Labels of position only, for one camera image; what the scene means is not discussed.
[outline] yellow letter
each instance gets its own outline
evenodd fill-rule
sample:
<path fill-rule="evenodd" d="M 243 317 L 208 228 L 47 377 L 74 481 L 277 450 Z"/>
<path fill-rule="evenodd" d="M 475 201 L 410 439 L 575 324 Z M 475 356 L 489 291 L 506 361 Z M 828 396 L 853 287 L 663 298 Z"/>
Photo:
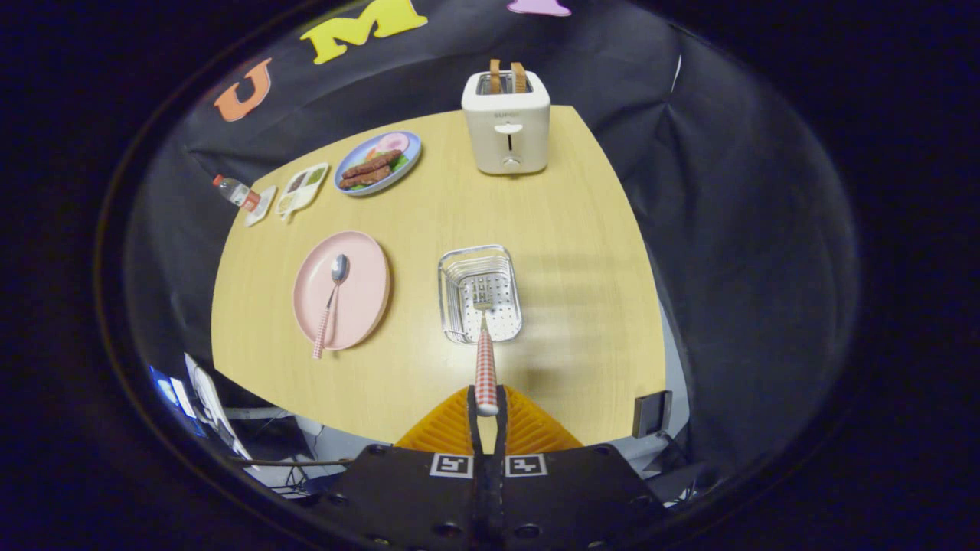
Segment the yellow letter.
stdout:
<path fill-rule="evenodd" d="M 412 0 L 374 0 L 357 19 L 334 18 L 306 31 L 300 39 L 309 38 L 317 50 L 317 65 L 326 63 L 347 51 L 335 38 L 360 46 L 368 41 L 370 29 L 377 23 L 374 36 L 384 38 L 428 23 L 416 13 Z"/>
<path fill-rule="evenodd" d="M 272 85 L 269 77 L 270 61 L 272 61 L 272 58 L 261 62 L 245 74 L 247 78 L 252 79 L 252 85 L 255 86 L 255 92 L 252 94 L 252 97 L 243 102 L 238 101 L 238 94 L 235 93 L 235 90 L 238 89 L 238 82 L 232 84 L 228 90 L 225 90 L 222 95 L 218 96 L 218 100 L 215 101 L 215 107 L 221 111 L 221 116 L 226 121 L 230 123 L 248 115 L 249 111 L 258 107 L 262 103 L 262 100 L 266 99 L 266 96 L 269 95 L 269 88 Z"/>

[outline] screw hole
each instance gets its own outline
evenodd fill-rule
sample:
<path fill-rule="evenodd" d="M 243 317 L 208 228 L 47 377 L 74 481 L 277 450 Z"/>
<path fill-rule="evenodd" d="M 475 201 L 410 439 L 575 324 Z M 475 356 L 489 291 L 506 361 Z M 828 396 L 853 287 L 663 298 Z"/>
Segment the screw hole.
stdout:
<path fill-rule="evenodd" d="M 463 533 L 463 530 L 459 526 L 456 526 L 452 523 L 445 523 L 442 525 L 438 525 L 432 530 L 435 531 L 435 533 L 438 534 L 439 536 L 445 537 L 447 539 L 453 537 L 459 537 L 460 534 Z"/>

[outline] letter m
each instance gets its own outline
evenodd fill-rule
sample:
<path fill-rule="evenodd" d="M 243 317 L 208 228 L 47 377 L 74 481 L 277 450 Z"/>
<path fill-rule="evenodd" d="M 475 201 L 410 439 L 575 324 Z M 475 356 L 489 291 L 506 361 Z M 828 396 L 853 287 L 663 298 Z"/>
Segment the letter m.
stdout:
<path fill-rule="evenodd" d="M 357 19 L 327 20 L 305 32 L 300 39 L 313 42 L 317 49 L 317 58 L 313 62 L 320 65 L 347 51 L 347 46 L 337 44 L 337 39 L 361 46 L 368 41 L 375 23 L 374 36 L 384 38 L 425 25 L 428 19 L 416 13 L 412 0 L 374 0 Z"/>

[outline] blue plate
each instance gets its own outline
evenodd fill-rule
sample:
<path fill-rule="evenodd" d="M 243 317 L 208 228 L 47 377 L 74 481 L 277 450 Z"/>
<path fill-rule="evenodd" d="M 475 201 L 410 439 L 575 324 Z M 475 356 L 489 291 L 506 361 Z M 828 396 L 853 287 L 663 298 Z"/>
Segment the blue plate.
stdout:
<path fill-rule="evenodd" d="M 380 141 L 382 137 L 395 132 L 403 133 L 409 137 L 409 147 L 408 149 L 402 152 L 402 155 L 405 155 L 406 157 L 409 158 L 409 162 L 402 168 L 392 173 L 389 177 L 383 179 L 380 182 L 373 183 L 364 189 L 357 189 L 355 191 L 341 189 L 340 180 L 344 179 L 343 177 L 344 173 L 347 172 L 347 170 L 350 169 L 351 167 L 355 167 L 360 163 L 363 163 L 365 156 L 368 154 L 368 151 L 370 151 L 375 145 L 377 145 L 377 142 Z M 333 185 L 334 187 L 337 188 L 337 191 L 340 191 L 341 193 L 344 193 L 346 195 L 371 195 L 372 193 L 377 193 L 378 191 L 381 191 L 385 187 L 388 187 L 389 185 L 395 183 L 396 181 L 401 179 L 402 176 L 407 174 L 408 171 L 410 171 L 412 167 L 416 165 L 416 161 L 418 161 L 418 155 L 421 152 L 422 152 L 422 140 L 421 138 L 418 137 L 417 134 L 413 132 L 406 132 L 404 130 L 392 130 L 390 132 L 384 132 L 383 134 L 379 134 L 371 138 L 370 140 L 362 143 L 361 145 L 355 147 L 350 153 L 347 154 L 347 157 L 344 157 L 344 160 L 340 162 L 340 165 L 337 166 L 337 170 L 334 171 L 333 173 Z"/>

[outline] wire basket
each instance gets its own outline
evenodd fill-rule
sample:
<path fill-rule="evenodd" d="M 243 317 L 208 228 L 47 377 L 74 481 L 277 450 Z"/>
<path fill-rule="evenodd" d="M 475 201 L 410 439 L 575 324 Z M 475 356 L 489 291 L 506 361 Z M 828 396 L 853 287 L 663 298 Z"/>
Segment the wire basket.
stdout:
<path fill-rule="evenodd" d="M 473 308 L 473 287 L 485 292 L 493 306 L 487 310 L 487 329 L 494 342 L 511 340 L 520 332 L 520 301 L 511 254 L 500 245 L 450 251 L 439 259 L 439 313 L 446 338 L 475 344 L 481 312 Z"/>

